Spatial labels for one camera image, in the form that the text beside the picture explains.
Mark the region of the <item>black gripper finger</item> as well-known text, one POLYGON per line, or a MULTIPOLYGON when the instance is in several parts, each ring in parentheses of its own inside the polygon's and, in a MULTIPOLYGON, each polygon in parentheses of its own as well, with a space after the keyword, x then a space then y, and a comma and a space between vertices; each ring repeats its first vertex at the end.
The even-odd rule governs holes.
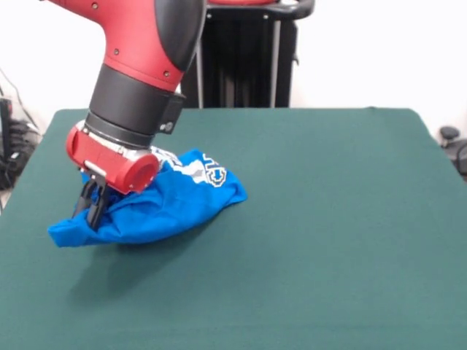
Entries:
POLYGON ((92 230, 97 230, 101 218, 109 202, 109 188, 107 185, 98 185, 91 195, 88 208, 87 223, 92 230))
POLYGON ((73 217, 76 217, 78 214, 88 209, 92 203, 92 194, 97 187, 97 182, 95 180, 87 181, 80 193, 77 204, 74 208, 73 217))

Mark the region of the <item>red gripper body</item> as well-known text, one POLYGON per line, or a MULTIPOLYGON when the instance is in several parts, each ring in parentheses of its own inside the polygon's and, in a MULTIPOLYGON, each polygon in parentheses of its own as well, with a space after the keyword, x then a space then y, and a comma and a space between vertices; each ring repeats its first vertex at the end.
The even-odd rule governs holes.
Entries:
POLYGON ((66 138, 66 153, 89 174, 100 176, 122 194, 140 193, 151 184, 159 161, 149 149, 129 149, 75 124, 66 138))

